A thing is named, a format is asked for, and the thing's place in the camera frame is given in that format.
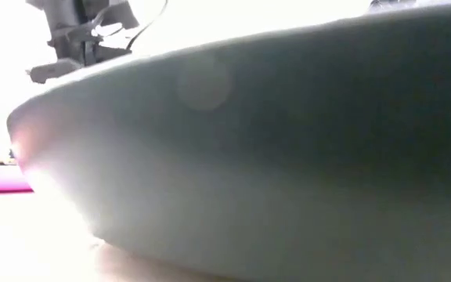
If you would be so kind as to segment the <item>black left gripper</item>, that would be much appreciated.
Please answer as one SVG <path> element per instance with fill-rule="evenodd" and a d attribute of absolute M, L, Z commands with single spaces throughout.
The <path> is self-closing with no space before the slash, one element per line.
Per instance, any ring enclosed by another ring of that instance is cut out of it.
<path fill-rule="evenodd" d="M 48 45 L 59 58 L 55 63 L 27 70 L 34 83 L 45 84 L 81 69 L 130 52 L 121 47 L 100 45 L 104 37 L 94 34 L 97 27 L 120 24 L 122 29 L 139 26 L 128 0 L 25 0 L 44 12 L 51 39 Z"/>

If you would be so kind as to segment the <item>dark teal plate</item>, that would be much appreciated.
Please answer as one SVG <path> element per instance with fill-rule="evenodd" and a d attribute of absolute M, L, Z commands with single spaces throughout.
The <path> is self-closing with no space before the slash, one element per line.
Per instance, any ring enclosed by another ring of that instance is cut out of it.
<path fill-rule="evenodd" d="M 451 3 L 166 47 L 13 110 L 34 191 L 250 282 L 451 282 Z"/>

